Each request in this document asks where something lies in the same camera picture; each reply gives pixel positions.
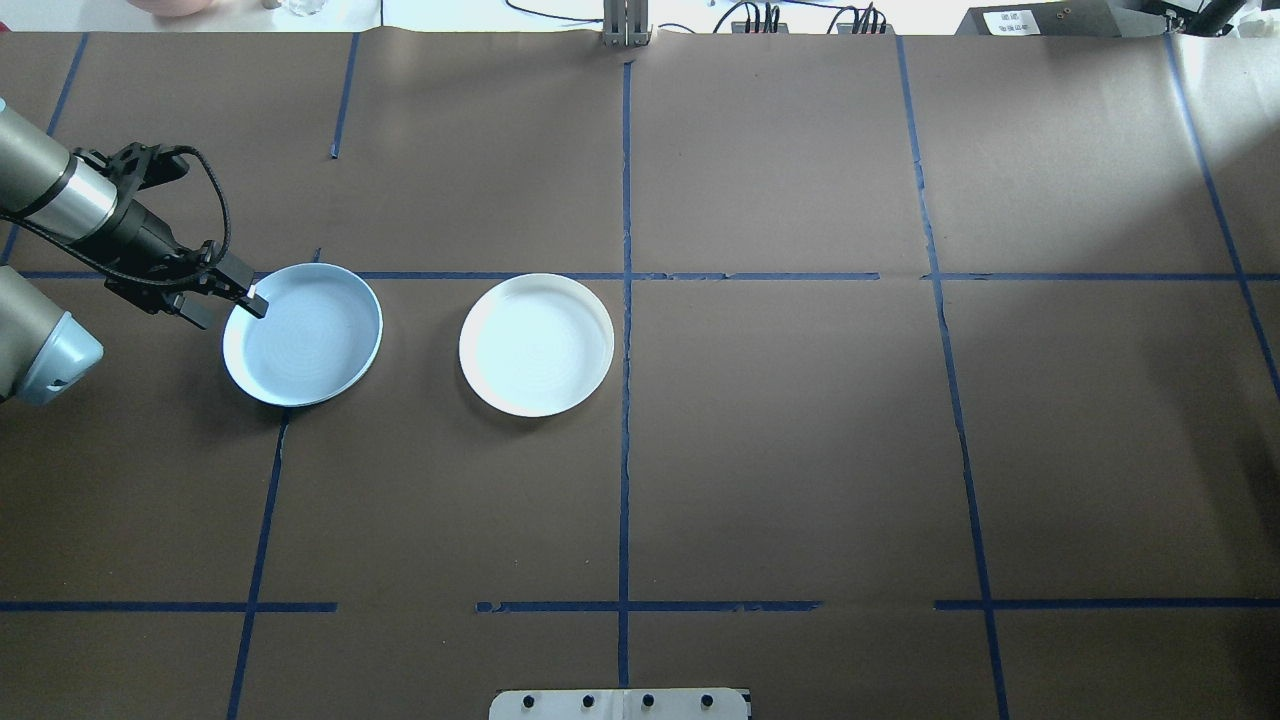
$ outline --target white bracket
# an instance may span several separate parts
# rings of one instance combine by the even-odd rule
[[[604,0],[604,44],[611,47],[649,45],[649,0]]]
[[[489,720],[751,720],[746,691],[507,691]]]

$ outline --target white plate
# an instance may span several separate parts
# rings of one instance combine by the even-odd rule
[[[613,322],[581,283],[535,273],[484,293],[462,323],[471,388],[503,413],[544,418],[586,400],[613,363]]]
[[[383,309],[365,281],[337,265],[305,263],[257,283],[270,306],[259,320],[237,307],[223,333],[223,361],[244,392],[298,407],[347,389],[374,364]]]

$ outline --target blue tape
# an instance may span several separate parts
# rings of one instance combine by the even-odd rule
[[[640,601],[632,602],[635,612],[812,612],[822,607],[817,600],[731,600],[731,601]]]
[[[9,601],[0,612],[244,612],[247,602]],[[337,612],[337,602],[264,602],[259,612]]]
[[[618,503],[618,687],[631,684],[631,63],[622,65],[622,448]]]
[[[612,600],[568,601],[568,602],[477,602],[476,612],[481,615],[506,615],[508,612],[617,612],[618,603]]]
[[[255,612],[337,612],[337,602],[260,602]]]
[[[67,79],[63,81],[63,90],[58,94],[58,102],[54,105],[54,114],[49,118],[49,126],[45,127],[46,135],[54,135],[58,129],[58,120],[63,118],[63,109],[67,108],[67,99],[72,94],[72,83],[76,82],[76,73],[79,70],[79,61],[84,58],[84,47],[88,45],[88,33],[81,33],[81,41],[76,46],[76,54],[72,55],[72,64],[67,69]],[[13,246],[18,242],[18,225],[13,225],[9,229],[9,237],[5,240],[4,250],[0,251],[0,265],[6,265],[9,258],[13,255]]]
[[[0,612],[244,612],[243,602],[0,602]]]
[[[1183,90],[1183,73],[1178,69],[1178,56],[1174,53],[1174,38],[1165,36],[1165,55],[1169,58],[1169,70],[1174,76],[1174,96],[1178,99],[1178,110],[1183,115],[1187,133],[1192,138],[1196,149],[1196,160],[1199,163],[1201,174],[1204,177],[1204,187],[1208,190],[1208,199],[1213,204],[1213,215],[1217,218],[1217,227],[1222,232],[1222,241],[1226,243],[1226,254],[1231,258],[1231,268],[1240,284],[1240,295],[1244,296],[1244,305],[1249,309],[1249,322],[1253,323],[1253,334],[1258,338],[1262,350],[1262,359],[1267,364],[1267,373],[1271,375],[1271,388],[1276,398],[1280,400],[1280,373],[1276,372],[1275,356],[1271,354],[1271,343],[1267,342],[1267,333],[1262,328],[1262,319],[1258,316],[1258,307],[1253,302],[1253,292],[1249,291],[1249,281],[1244,274],[1244,264],[1240,263],[1240,254],[1235,247],[1235,238],[1231,237],[1231,227],[1226,222],[1226,211],[1222,210],[1222,200],[1217,195],[1217,186],[1213,183],[1213,173],[1210,172],[1208,160],[1204,158],[1204,146],[1201,143],[1199,132],[1192,120],[1192,110],[1187,104],[1187,94]]]
[[[342,102],[338,105],[338,124],[333,128],[333,145],[329,156],[338,158],[342,151],[342,129],[347,124],[347,104],[351,101],[351,85],[356,78],[356,54],[360,51],[360,33],[351,33],[351,50],[347,51],[347,77],[342,81]]]
[[[92,270],[50,270],[18,273],[28,281],[100,281],[102,275]]]
[[[723,600],[723,601],[545,601],[545,602],[477,602],[481,615],[516,612],[812,612],[822,607],[818,600]]]
[[[1229,273],[940,273],[942,282],[1236,282]],[[920,279],[933,279],[932,274]]]
[[[879,273],[636,273],[637,281],[878,281]]]
[[[275,497],[280,487],[280,469],[284,465],[284,437],[289,432],[292,410],[280,414],[280,433],[275,438],[275,460],[271,462],[271,482],[266,488],[266,503],[262,509],[262,527],[257,534],[257,553],[253,557],[253,577],[248,585],[248,602],[244,609],[244,624],[241,628],[239,652],[236,655],[236,674],[232,678],[232,694],[227,703],[227,719],[233,720],[239,712],[241,691],[244,687],[244,667],[248,665],[248,648],[253,641],[253,619],[257,614],[257,596],[262,588],[262,568],[266,565],[266,544],[271,537],[271,516],[275,512]]]
[[[430,270],[370,270],[357,272],[366,281],[507,281],[527,273],[509,272],[430,272]],[[621,281],[623,273],[556,273],[575,281]]]
[[[955,354],[951,350],[951,331],[947,328],[946,302],[942,296],[942,270],[938,266],[938,252],[933,240],[933,220],[924,200],[924,164],[920,160],[920,138],[915,127],[915,108],[911,102],[911,79],[906,68],[906,46],[902,36],[896,36],[897,65],[902,78],[902,102],[906,110],[906,127],[911,140],[911,164],[915,169],[915,187],[920,204],[920,223],[924,227],[925,247],[929,255],[929,272],[933,286],[933,304],[938,315],[938,331],[942,336],[942,357],[947,368],[947,386],[951,391],[951,414],[960,438],[960,459],[964,468],[965,497],[969,502],[969,530],[973,536],[973,553],[978,566],[978,587],[984,603],[987,624],[987,651],[991,655],[991,675],[996,691],[996,707],[1001,720],[1009,719],[1009,701],[1005,696],[1004,661],[1000,657],[1000,638],[996,632],[996,612],[991,607],[991,579],[987,573],[987,551],[982,541],[982,519],[978,515],[978,493],[973,483],[973,464],[969,457],[969,438],[965,433],[964,407],[960,404],[960,384],[956,379]]]
[[[983,610],[980,600],[940,600],[933,609],[941,612]],[[1274,609],[1274,597],[1101,597],[1057,600],[993,600],[995,610],[1203,610],[1203,609]]]

